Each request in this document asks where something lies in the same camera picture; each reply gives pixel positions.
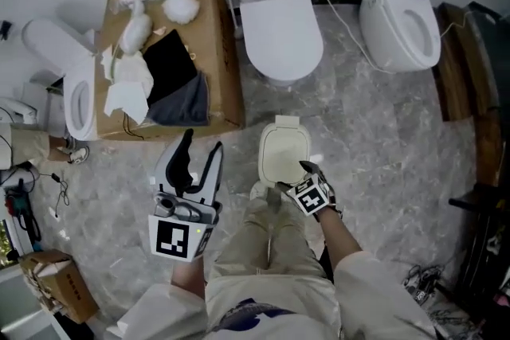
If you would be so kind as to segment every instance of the person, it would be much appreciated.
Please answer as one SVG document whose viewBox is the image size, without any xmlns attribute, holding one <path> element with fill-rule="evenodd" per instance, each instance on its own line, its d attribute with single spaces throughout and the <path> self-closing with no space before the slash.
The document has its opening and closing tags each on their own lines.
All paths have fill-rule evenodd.
<svg viewBox="0 0 510 340">
<path fill-rule="evenodd" d="M 283 200 L 273 216 L 266 197 L 258 182 L 206 286 L 202 258 L 175 265 L 170 287 L 149 288 L 126 314 L 123 339 L 332 340 L 340 327 L 356 340 L 436 338 L 424 310 L 361 249 L 334 209 L 317 213 L 333 286 L 304 238 L 304 215 Z"/>
<path fill-rule="evenodd" d="M 8 170 L 12 166 L 39 158 L 79 164 L 88 155 L 88 147 L 77 149 L 76 140 L 70 136 L 67 139 L 55 138 L 22 124 L 0 123 L 0 170 Z"/>
</svg>

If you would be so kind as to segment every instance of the sleeve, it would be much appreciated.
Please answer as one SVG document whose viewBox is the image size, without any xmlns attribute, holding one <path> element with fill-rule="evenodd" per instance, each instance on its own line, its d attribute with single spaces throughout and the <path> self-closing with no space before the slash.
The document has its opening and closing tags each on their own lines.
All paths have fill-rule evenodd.
<svg viewBox="0 0 510 340">
<path fill-rule="evenodd" d="M 425 311 L 369 252 L 342 259 L 335 286 L 347 338 L 436 338 Z"/>
<path fill-rule="evenodd" d="M 154 285 L 121 323 L 123 340 L 202 338 L 207 327 L 206 303 L 180 287 Z"/>
</svg>

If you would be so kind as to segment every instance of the white shirt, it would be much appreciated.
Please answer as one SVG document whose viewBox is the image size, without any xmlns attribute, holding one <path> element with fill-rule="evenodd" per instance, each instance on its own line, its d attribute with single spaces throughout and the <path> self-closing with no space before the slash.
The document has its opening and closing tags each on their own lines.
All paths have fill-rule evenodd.
<svg viewBox="0 0 510 340">
<path fill-rule="evenodd" d="M 0 170 L 8 170 L 12 166 L 12 152 L 9 145 L 13 146 L 10 134 L 10 123 L 0 123 Z"/>
<path fill-rule="evenodd" d="M 339 335 L 330 319 L 338 313 L 347 339 L 435 338 L 424 310 L 368 252 L 337 265 L 333 299 L 323 291 L 327 284 L 297 276 L 223 277 L 207 285 L 207 307 L 183 289 L 154 285 L 123 317 L 123 339 L 334 340 Z M 335 300 L 339 311 L 328 309 Z"/>
</svg>

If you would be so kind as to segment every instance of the gray tile floor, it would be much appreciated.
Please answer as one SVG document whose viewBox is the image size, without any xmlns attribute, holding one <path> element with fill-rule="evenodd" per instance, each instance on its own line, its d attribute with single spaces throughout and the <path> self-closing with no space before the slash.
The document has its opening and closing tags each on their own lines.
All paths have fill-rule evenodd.
<svg viewBox="0 0 510 340">
<path fill-rule="evenodd" d="M 329 6 L 316 6 L 324 57 L 308 78 L 289 89 L 264 83 L 239 44 L 247 128 L 219 138 L 197 139 L 191 171 L 220 139 L 226 147 L 218 199 L 220 225 L 205 254 L 209 268 L 235 232 L 257 180 L 260 134 L 275 114 L 298 115 L 312 135 L 312 154 L 345 206 L 344 220 L 361 245 L 401 279 L 410 264 L 447 264 L 454 276 L 461 261 L 464 214 L 448 198 L 474 182 L 471 121 L 443 123 L 430 70 L 388 75 L 364 60 Z M 337 10 L 361 40 L 354 6 Z M 119 318 L 153 283 L 168 281 L 169 260 L 149 250 L 147 215 L 153 210 L 148 176 L 162 143 L 91 143 L 81 166 L 45 162 L 40 170 L 69 182 L 70 206 L 49 215 L 58 185 L 37 183 L 33 207 L 47 248 L 72 254 L 106 321 Z M 312 247 L 320 229 L 307 223 Z"/>
</svg>

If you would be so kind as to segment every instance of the wooden board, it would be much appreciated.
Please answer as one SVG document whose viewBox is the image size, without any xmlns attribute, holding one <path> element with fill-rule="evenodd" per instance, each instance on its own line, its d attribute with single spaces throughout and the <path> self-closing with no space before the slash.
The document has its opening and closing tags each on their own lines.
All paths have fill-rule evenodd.
<svg viewBox="0 0 510 340">
<path fill-rule="evenodd" d="M 491 100 L 487 77 L 488 68 L 484 65 L 477 39 L 468 18 L 465 19 L 466 10 L 442 3 L 438 11 L 448 24 L 454 22 L 462 26 L 465 23 L 464 28 L 454 25 L 447 35 L 450 35 L 457 50 L 457 59 L 464 77 L 471 112 L 474 115 L 483 115 L 490 108 Z"/>
<path fill-rule="evenodd" d="M 443 33 L 449 23 L 434 10 L 439 32 Z M 441 57 L 432 68 L 437 93 L 441 105 L 441 114 L 445 122 L 466 119 L 471 116 L 468 92 L 466 90 L 462 67 L 458 59 L 458 43 L 450 30 L 441 39 Z"/>
<path fill-rule="evenodd" d="M 474 117 L 477 141 L 477 182 L 498 186 L 503 156 L 500 117 L 497 110 Z"/>
</svg>

